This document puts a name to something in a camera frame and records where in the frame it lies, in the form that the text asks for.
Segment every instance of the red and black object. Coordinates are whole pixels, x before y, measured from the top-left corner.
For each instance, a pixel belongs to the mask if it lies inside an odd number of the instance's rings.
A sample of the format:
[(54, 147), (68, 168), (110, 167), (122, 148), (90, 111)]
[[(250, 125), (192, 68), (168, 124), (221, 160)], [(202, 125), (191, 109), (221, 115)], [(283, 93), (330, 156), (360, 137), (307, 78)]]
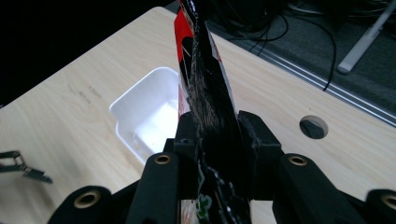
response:
[(197, 216), (202, 222), (249, 223), (247, 155), (231, 88), (205, 25), (203, 2), (179, 3), (177, 55), (197, 138)]

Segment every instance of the white plastic bin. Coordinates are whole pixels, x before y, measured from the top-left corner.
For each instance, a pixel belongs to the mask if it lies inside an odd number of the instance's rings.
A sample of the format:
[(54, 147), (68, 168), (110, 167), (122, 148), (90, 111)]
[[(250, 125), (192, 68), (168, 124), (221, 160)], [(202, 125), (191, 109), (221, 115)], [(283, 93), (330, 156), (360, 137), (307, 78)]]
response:
[(116, 134), (136, 157), (146, 163), (162, 152), (177, 130), (178, 73), (168, 67), (152, 70), (109, 108), (117, 120)]

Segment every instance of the wire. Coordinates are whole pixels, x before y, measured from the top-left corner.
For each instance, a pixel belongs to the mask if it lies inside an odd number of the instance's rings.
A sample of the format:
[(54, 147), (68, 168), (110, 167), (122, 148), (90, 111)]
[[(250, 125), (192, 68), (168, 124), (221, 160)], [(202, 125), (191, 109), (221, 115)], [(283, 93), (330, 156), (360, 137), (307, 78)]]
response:
[(265, 48), (265, 45), (267, 44), (268, 42), (264, 42), (263, 44), (262, 44), (262, 48), (259, 50), (259, 52), (257, 53), (257, 56), (260, 56), (260, 54), (262, 53), (262, 50)]
[(330, 33), (330, 31), (328, 31), (324, 26), (320, 25), (319, 23), (316, 23), (314, 21), (309, 21), (309, 20), (306, 20), (306, 19), (303, 19), (303, 18), (300, 18), (300, 17), (297, 17), (297, 16), (291, 16), (291, 15), (286, 15), (286, 16), (292, 17), (292, 18), (300, 20), (300, 21), (305, 21), (305, 22), (311, 23), (313, 25), (316, 25), (321, 30), (323, 30), (329, 36), (330, 40), (332, 41), (332, 64), (331, 64), (330, 74), (329, 74), (329, 77), (327, 79), (326, 85), (322, 89), (323, 91), (326, 91), (329, 88), (330, 83), (332, 82), (332, 77), (333, 77), (333, 74), (334, 74), (334, 67), (335, 67), (335, 62), (336, 62), (336, 56), (337, 56), (337, 47), (336, 47), (336, 44), (335, 44), (334, 37), (332, 37), (332, 34)]
[(285, 30), (283, 31), (283, 33), (280, 34), (280, 35), (277, 36), (277, 37), (268, 38), (268, 33), (269, 33), (270, 29), (271, 29), (272, 22), (274, 22), (274, 21), (271, 21), (271, 23), (269, 23), (269, 24), (265, 27), (265, 29), (262, 31), (262, 33), (261, 33), (260, 35), (256, 36), (256, 37), (249, 36), (248, 33), (245, 33), (245, 35), (247, 35), (247, 37), (232, 37), (232, 38), (228, 38), (227, 40), (229, 40), (229, 41), (234, 41), (234, 40), (251, 40), (251, 41), (256, 41), (256, 44), (253, 45), (248, 51), (252, 51), (252, 50), (253, 50), (254, 48), (256, 48), (261, 42), (267, 43), (267, 42), (271, 42), (271, 41), (276, 41), (276, 40), (282, 38), (282, 37), (288, 32), (288, 30), (289, 30), (289, 23), (288, 23), (288, 21), (286, 20), (286, 18), (285, 18), (283, 15), (279, 15), (279, 17), (283, 20), (283, 22), (285, 22), (285, 26), (286, 26), (286, 27), (285, 27)]
[(288, 8), (294, 10), (294, 11), (298, 11), (298, 12), (302, 12), (302, 13), (307, 13), (307, 14), (314, 14), (314, 15), (324, 15), (323, 12), (320, 11), (314, 11), (314, 10), (308, 10), (308, 9), (303, 9), (300, 7), (297, 7), (295, 5), (293, 5), (292, 3), (288, 3)]

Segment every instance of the wooden table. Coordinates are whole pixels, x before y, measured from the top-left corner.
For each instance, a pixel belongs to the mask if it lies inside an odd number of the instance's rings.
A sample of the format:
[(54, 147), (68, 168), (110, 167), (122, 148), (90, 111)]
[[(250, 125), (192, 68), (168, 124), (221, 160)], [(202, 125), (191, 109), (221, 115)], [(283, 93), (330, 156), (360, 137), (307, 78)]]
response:
[[(0, 110), (0, 150), (20, 150), (54, 181), (0, 174), (0, 222), (46, 223), (76, 189), (116, 192), (140, 178), (144, 166), (115, 135), (108, 107), (152, 69), (178, 71), (174, 19), (152, 9)], [(396, 189), (396, 129), (214, 37), (236, 109), (259, 115), (285, 152), (309, 157), (357, 198)], [(303, 135), (299, 122), (308, 115), (327, 123), (326, 137)], [(252, 202), (252, 215), (254, 223), (274, 222), (270, 203)]]

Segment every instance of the round hole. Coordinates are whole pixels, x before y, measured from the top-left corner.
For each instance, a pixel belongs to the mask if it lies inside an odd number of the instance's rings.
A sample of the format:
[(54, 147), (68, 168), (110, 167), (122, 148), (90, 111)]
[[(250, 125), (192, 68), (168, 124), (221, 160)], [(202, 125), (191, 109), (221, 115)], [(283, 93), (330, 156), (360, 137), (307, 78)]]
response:
[(160, 155), (155, 158), (157, 164), (163, 165), (171, 161), (171, 158), (167, 155)]
[(289, 161), (294, 165), (305, 166), (308, 164), (306, 159), (299, 157), (299, 156), (291, 156), (289, 157)]
[(88, 208), (99, 202), (100, 192), (91, 190), (79, 195), (74, 202), (76, 208)]
[(326, 122), (314, 115), (305, 116), (300, 120), (300, 130), (312, 139), (324, 138), (329, 132)]
[(391, 194), (385, 194), (381, 197), (382, 202), (386, 204), (388, 207), (396, 210), (396, 196)]

